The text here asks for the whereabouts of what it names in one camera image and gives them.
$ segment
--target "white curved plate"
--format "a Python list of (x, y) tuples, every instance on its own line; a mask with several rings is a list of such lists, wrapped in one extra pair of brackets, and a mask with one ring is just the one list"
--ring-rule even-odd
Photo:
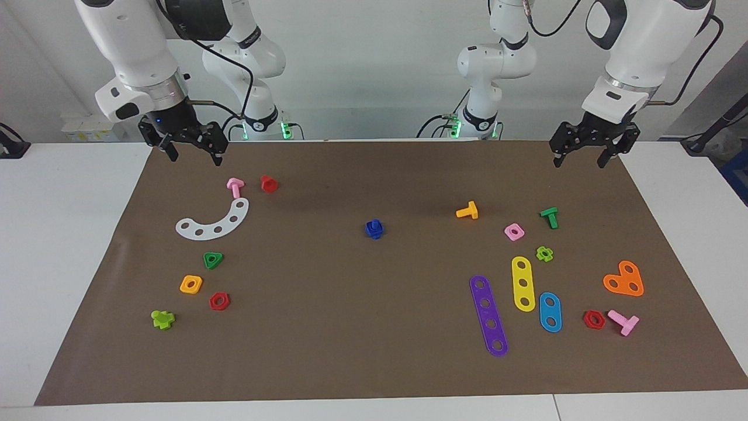
[(215, 224), (199, 224), (192, 218), (177, 222), (177, 233), (188, 240), (208, 241), (221, 238), (235, 230), (249, 212), (249, 201), (240, 197), (231, 202), (231, 209), (225, 218)]

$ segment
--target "purple bar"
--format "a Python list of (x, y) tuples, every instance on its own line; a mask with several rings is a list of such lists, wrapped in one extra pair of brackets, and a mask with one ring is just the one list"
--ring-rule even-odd
[(473, 293), (475, 310), (478, 312), (480, 328), (483, 331), (485, 348), (494, 357), (502, 357), (509, 352), (504, 329), (501, 325), (499, 311), (491, 293), (491, 284), (484, 276), (473, 276), (470, 280), (470, 291)]

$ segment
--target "orange heart-shaped piece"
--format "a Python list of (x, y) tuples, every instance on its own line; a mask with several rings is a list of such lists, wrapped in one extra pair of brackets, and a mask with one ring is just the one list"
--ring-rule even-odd
[(605, 288), (615, 294), (631, 295), (641, 297), (644, 295), (644, 282), (639, 268), (628, 260), (618, 265), (620, 275), (606, 275), (603, 278)]

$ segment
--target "blue bolt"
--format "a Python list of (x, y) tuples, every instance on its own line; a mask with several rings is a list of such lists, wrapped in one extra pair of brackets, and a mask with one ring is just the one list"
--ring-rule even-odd
[(384, 226), (381, 224), (379, 219), (374, 219), (367, 222), (366, 232), (369, 237), (378, 240), (384, 234)]

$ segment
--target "red nut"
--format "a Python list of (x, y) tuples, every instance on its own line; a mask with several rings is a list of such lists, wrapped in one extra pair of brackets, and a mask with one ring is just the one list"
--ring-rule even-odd
[(600, 330), (605, 327), (605, 316), (597, 310), (584, 313), (584, 324), (590, 329)]
[(264, 175), (260, 178), (260, 186), (265, 193), (273, 193), (275, 190), (278, 190), (278, 182), (269, 175)]
[(231, 304), (229, 294), (226, 294), (225, 292), (216, 292), (212, 297), (210, 297), (209, 302), (210, 308), (216, 311), (225, 310), (226, 307)]

